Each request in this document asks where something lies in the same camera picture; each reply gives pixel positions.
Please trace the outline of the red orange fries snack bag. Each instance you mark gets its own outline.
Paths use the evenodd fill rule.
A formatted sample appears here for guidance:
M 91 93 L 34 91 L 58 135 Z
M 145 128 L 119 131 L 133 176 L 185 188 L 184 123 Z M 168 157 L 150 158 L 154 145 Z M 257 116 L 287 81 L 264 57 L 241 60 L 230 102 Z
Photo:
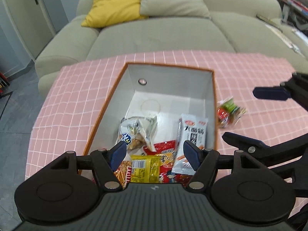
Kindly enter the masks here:
M 131 181 L 131 165 L 131 161 L 123 161 L 119 165 L 118 169 L 114 172 L 123 189 L 126 188 L 127 184 Z

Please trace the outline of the white green stick-snack packet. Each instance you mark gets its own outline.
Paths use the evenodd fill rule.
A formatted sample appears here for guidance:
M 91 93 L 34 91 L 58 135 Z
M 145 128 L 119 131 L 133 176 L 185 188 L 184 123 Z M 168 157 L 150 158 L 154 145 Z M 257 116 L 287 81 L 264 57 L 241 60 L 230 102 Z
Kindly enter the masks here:
M 207 125 L 207 118 L 181 115 L 173 173 L 189 176 L 195 174 L 201 165 L 199 156 L 205 148 Z

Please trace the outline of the red green candy packet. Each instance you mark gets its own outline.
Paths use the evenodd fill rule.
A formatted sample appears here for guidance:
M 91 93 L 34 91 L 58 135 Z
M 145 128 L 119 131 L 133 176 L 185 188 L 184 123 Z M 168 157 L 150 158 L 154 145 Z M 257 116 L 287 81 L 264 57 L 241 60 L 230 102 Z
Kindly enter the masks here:
M 238 106 L 233 97 L 218 102 L 217 117 L 219 128 L 235 125 L 246 113 L 246 108 Z

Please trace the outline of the red cartoon snack bag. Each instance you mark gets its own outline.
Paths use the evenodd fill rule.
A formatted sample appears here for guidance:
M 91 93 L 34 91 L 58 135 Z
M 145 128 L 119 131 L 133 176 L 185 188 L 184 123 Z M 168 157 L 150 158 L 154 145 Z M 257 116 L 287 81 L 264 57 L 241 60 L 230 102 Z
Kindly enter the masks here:
M 150 151 L 146 146 L 143 147 L 146 155 L 159 156 L 161 160 L 159 183 L 180 183 L 186 185 L 192 176 L 176 174 L 172 172 L 175 160 L 175 140 L 155 143 L 155 152 Z

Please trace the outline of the yellow snack packet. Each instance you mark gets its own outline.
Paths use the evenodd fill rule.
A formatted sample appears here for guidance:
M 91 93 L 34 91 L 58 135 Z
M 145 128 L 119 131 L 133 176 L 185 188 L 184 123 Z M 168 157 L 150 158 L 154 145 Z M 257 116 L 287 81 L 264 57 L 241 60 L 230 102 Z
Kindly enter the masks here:
M 155 155 L 131 156 L 131 182 L 151 183 L 159 182 L 161 159 Z

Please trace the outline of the white blue snack bag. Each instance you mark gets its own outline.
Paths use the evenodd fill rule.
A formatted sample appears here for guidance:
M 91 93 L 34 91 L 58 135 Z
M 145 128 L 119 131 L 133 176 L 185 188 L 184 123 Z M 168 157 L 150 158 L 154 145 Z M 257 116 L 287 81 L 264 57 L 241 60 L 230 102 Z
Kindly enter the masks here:
M 156 152 L 152 140 L 156 128 L 156 116 L 122 118 L 118 128 L 116 143 L 124 141 L 128 150 L 140 149 L 146 146 L 151 152 Z

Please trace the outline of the magazine on sofa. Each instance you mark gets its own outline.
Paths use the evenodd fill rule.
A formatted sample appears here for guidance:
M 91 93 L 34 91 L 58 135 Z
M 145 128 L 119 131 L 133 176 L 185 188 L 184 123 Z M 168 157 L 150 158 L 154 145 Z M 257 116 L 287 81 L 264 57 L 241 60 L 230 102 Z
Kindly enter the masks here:
M 298 55 L 305 57 L 297 45 L 295 45 L 288 37 L 286 37 L 278 28 L 275 28 L 269 24 L 265 26 L 271 30 L 289 49 L 292 49 Z

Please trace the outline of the pink checked tablecloth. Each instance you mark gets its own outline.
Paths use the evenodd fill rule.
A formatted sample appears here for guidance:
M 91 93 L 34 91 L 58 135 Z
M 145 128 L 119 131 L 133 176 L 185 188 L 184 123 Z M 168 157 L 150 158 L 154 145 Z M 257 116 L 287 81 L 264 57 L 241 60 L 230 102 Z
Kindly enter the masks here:
M 218 101 L 233 97 L 246 113 L 227 131 L 278 144 L 276 127 L 293 117 L 287 109 L 297 109 L 290 101 L 258 100 L 255 87 L 278 85 L 288 80 L 294 69 L 286 59 L 262 54 L 214 51 L 162 51 L 118 55 L 63 67 L 32 128 L 26 178 L 68 150 L 81 155 L 99 112 L 115 80 L 126 63 L 159 63 L 207 68 L 215 73 Z

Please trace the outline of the dark book on sofa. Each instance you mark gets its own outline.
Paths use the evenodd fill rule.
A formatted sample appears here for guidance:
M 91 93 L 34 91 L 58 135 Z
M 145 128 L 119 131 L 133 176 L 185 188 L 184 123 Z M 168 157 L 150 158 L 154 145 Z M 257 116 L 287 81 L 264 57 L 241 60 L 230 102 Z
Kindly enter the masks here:
M 259 15 L 259 14 L 257 14 L 256 17 L 259 20 L 263 21 L 264 23 L 266 23 L 266 24 L 268 24 L 268 25 L 270 25 L 270 26 L 272 26 L 272 27 L 274 27 L 274 28 L 276 28 L 276 29 L 278 29 L 279 31 L 282 32 L 282 29 L 280 28 L 280 26 L 278 26 L 278 24 L 276 24 L 275 22 L 273 22 L 273 21 L 269 20 L 268 18 L 266 18 L 262 15 Z

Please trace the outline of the orange cardboard box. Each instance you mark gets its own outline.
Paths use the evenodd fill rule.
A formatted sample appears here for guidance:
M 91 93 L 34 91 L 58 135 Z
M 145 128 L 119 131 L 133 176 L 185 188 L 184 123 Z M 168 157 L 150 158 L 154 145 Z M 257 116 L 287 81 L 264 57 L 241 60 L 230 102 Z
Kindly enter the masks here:
M 208 119 L 204 149 L 217 147 L 216 86 L 214 72 L 167 64 L 126 63 L 107 96 L 85 153 L 108 150 L 116 144 L 122 118 L 157 117 L 153 144 L 175 140 L 182 114 Z M 144 149 L 128 150 L 123 161 L 146 155 Z

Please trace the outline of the beige sofa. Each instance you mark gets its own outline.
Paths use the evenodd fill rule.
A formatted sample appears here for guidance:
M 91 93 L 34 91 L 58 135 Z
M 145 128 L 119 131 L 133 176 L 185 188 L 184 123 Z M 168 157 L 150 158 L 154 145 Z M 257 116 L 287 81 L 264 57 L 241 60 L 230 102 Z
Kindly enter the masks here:
M 45 47 L 35 62 L 41 96 L 46 97 L 62 67 L 122 54 L 168 50 L 261 53 L 287 59 L 307 72 L 307 45 L 282 22 L 277 0 L 204 0 L 209 18 L 154 17 L 105 29 L 81 25 L 93 0 L 79 0 L 76 17 Z M 289 49 L 263 21 L 275 22 L 305 57 Z

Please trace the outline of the stacked colourful stools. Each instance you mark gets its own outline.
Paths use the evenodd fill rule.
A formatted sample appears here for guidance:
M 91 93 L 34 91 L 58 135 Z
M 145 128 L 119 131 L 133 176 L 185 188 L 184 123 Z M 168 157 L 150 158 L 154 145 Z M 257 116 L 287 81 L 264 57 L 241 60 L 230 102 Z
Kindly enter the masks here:
M 8 79 L 0 73 L 0 98 L 4 98 L 12 94 L 12 91 L 9 90 L 10 83 Z

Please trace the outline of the yellow cushion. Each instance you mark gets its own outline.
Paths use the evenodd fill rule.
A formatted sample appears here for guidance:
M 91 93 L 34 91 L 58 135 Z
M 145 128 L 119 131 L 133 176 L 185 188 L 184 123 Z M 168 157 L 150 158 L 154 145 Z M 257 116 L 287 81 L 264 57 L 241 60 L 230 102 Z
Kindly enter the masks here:
M 119 23 L 146 19 L 140 14 L 141 0 L 93 0 L 83 27 L 104 28 Z

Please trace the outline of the white door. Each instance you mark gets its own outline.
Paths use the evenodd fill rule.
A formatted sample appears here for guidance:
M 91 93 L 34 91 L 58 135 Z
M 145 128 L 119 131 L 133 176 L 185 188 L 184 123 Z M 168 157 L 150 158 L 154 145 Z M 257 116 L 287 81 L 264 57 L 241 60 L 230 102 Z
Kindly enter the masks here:
M 55 36 L 43 0 L 4 0 L 19 36 L 33 58 Z

